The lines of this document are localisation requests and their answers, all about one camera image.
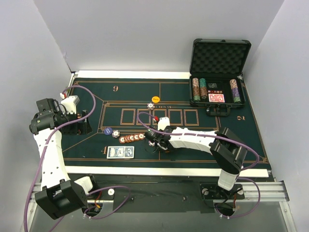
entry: black case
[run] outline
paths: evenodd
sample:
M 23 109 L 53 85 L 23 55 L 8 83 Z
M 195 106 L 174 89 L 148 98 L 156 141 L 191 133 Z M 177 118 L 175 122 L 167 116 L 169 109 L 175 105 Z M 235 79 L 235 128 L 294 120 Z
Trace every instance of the black case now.
M 251 43 L 247 40 L 205 40 L 193 42 L 190 65 L 190 103 L 194 107 L 206 107 L 209 116 L 228 116 L 231 108 L 241 108 L 245 104 L 243 88 L 238 76 L 242 75 Z M 206 83 L 222 85 L 225 103 L 209 102 L 209 98 L 193 101 L 192 79 L 205 78 Z M 233 102 L 229 81 L 237 81 L 241 103 Z

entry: poker table mat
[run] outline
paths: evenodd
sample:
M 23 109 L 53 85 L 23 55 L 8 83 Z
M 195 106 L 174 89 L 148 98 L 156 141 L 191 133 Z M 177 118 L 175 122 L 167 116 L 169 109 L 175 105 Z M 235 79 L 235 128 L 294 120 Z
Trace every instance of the poker table mat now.
M 170 118 L 170 124 L 186 127 L 194 131 L 212 131 L 220 127 L 230 128 L 246 145 L 260 156 L 255 168 L 271 169 L 263 146 L 261 135 L 244 88 L 246 104 L 241 109 L 231 109 L 228 117 L 206 115 L 206 108 L 192 107 L 189 103 L 188 79 L 106 79 L 76 78 L 74 85 L 88 88 L 96 97 L 96 109 L 89 117 L 93 132 L 87 135 L 63 135 L 62 150 L 66 166 L 96 167 L 147 167 L 147 168 L 219 168 L 209 153 L 181 148 L 172 153 L 156 151 L 144 140 L 121 144 L 119 138 L 105 135 L 104 129 L 118 130 L 120 136 L 145 132 L 137 121 L 137 114 L 148 112 L 147 103 L 153 96 L 160 102 L 155 104 L 151 114 Z M 70 95 L 78 95 L 78 112 L 90 111 L 93 101 L 89 93 L 75 88 Z M 141 115 L 147 125 L 156 127 L 156 123 L 147 115 Z M 109 146 L 134 146 L 133 159 L 106 159 Z M 244 166 L 255 161 L 248 152 Z

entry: foam lining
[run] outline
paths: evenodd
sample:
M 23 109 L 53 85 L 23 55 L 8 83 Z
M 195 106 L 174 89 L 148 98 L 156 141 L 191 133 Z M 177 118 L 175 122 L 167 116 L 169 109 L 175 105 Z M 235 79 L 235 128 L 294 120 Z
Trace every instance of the foam lining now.
M 248 45 L 241 43 L 195 43 L 191 74 L 240 74 Z

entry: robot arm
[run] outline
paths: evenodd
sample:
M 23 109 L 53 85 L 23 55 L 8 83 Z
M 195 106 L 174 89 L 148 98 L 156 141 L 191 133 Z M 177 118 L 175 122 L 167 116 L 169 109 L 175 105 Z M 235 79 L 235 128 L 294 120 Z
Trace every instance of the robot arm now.
M 78 117 L 87 115 L 83 111 L 79 115 L 76 105 L 78 96 L 69 96 L 61 101 L 63 110 L 54 99 L 37 101 L 39 112 L 34 116 L 29 126 L 37 142 L 40 156 L 42 155 L 46 138 L 55 127 Z M 61 138 L 62 134 L 88 134 L 92 132 L 88 119 L 63 127 L 52 136 L 42 164 L 41 191 L 35 194 L 37 204 L 52 218 L 60 218 L 79 208 L 87 207 L 86 196 L 94 186 L 90 176 L 71 181 L 64 165 Z
M 230 129 L 220 128 L 219 131 L 193 131 L 188 128 L 171 127 L 169 118 L 160 118 L 158 130 L 179 135 L 162 135 L 152 130 L 145 133 L 145 137 L 156 143 L 161 149 L 170 151 L 176 148 L 190 148 L 211 153 L 222 169 L 218 180 L 218 186 L 230 191 L 238 177 L 242 163 L 246 157 L 247 149 L 220 139 L 210 137 L 185 135 L 185 133 L 217 135 L 228 139 L 241 141 Z

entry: white wall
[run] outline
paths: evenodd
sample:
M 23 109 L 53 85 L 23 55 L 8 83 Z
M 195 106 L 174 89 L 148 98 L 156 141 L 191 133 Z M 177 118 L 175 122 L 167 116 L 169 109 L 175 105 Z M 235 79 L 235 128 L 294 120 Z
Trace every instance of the white wall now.
M 308 0 L 285 0 L 253 61 L 245 81 L 273 173 L 286 183 L 298 231 L 308 231 Z
M 32 0 L 0 2 L 0 231 L 19 231 L 39 160 L 28 125 L 70 71 Z
M 196 38 L 254 53 L 283 0 L 34 0 L 73 71 L 189 70 Z

